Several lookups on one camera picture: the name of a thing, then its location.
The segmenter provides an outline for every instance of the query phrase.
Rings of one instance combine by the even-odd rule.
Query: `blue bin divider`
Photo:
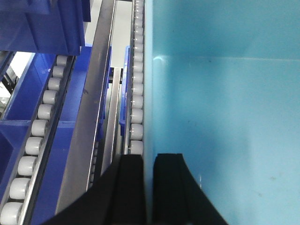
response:
[[[121,96],[121,106],[120,106],[120,118],[119,123],[121,126],[121,135],[124,136],[125,133],[125,123],[126,123],[126,105],[127,105],[127,85],[128,85],[128,66],[130,60],[130,46],[126,47],[125,52],[125,62],[123,68],[123,78],[122,78],[122,96]]]
[[[90,10],[90,5],[85,6],[87,0],[59,0],[51,5],[40,0],[32,0],[32,5],[24,0],[18,2],[19,11],[14,9],[17,6],[0,1],[1,50],[61,55],[80,53],[80,46],[84,46],[83,21],[88,20],[83,10],[85,17]],[[28,13],[28,10],[41,12],[41,8],[48,14]]]
[[[54,58],[53,54],[35,54],[29,61],[4,112],[4,120],[31,119]]]
[[[77,57],[67,90],[60,121],[76,121],[82,97],[86,73],[89,66],[91,47],[83,47]]]
[[[0,199],[5,192],[30,121],[0,120]]]

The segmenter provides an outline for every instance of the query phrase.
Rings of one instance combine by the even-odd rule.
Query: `conveyor track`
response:
[[[125,154],[143,154],[144,1],[133,2]]]
[[[2,225],[30,223],[74,61],[72,56],[55,58],[1,200]]]

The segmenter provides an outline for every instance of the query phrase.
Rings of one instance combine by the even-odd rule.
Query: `light blue bin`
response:
[[[300,1],[146,0],[144,158],[183,153],[231,225],[300,224]]]

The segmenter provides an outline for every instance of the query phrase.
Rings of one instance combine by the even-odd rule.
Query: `blue crate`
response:
[[[84,46],[89,0],[0,1],[0,49],[78,55]]]

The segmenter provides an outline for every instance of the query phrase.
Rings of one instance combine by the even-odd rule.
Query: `blue plastic bin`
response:
[[[0,0],[0,49],[78,55],[89,0]]]
[[[300,224],[300,2],[146,0],[144,157],[183,153],[231,225]]]

